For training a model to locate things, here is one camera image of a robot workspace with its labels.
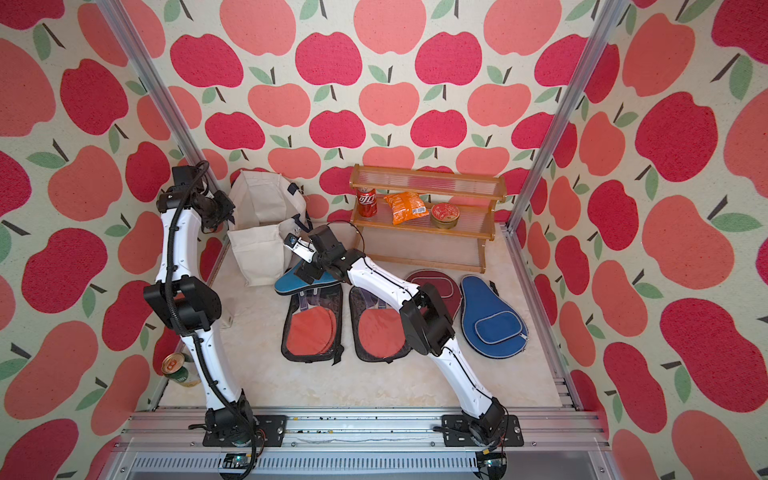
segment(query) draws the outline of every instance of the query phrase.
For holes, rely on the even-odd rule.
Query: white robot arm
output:
[[[174,167],[174,186],[161,194],[157,208],[165,230],[163,261],[156,283],[144,289],[144,298],[168,326],[181,335],[205,380],[205,428],[220,441],[254,449],[257,456],[253,412],[235,379],[224,353],[219,325],[219,296],[199,280],[197,232],[232,220],[234,205],[218,191],[211,197],[201,180],[207,162],[197,167]],[[406,282],[377,266],[358,250],[346,250],[327,225],[310,232],[310,242],[290,234],[286,247],[306,262],[296,274],[307,283],[323,271],[383,299],[400,312],[408,344],[429,356],[458,396],[468,432],[478,445],[494,447],[504,435],[504,407],[480,383],[462,355],[445,304],[432,285]]]

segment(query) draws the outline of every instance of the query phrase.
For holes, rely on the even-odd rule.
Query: ventilation grille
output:
[[[140,453],[133,472],[232,472],[221,468],[224,453]],[[264,453],[253,470],[255,474],[313,473],[436,473],[476,472],[472,452],[446,453]]]

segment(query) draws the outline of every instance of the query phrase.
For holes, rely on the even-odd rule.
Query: chip bag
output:
[[[403,192],[387,195],[384,200],[392,208],[392,225],[399,225],[406,220],[429,215],[426,205],[419,198],[419,194]]]

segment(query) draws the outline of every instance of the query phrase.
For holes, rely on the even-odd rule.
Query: white tote bag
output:
[[[279,174],[242,170],[230,199],[235,224],[227,235],[246,285],[274,284],[293,255],[283,239],[311,229],[304,197],[296,184]]]

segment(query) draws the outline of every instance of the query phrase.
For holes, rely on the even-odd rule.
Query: tin can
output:
[[[191,387],[200,383],[197,367],[186,353],[171,353],[163,360],[163,375],[181,386]]]
[[[357,189],[357,211],[362,217],[376,215],[376,189],[361,187]]]
[[[453,228],[458,223],[460,212],[454,204],[437,204],[429,212],[432,225],[438,228]]]

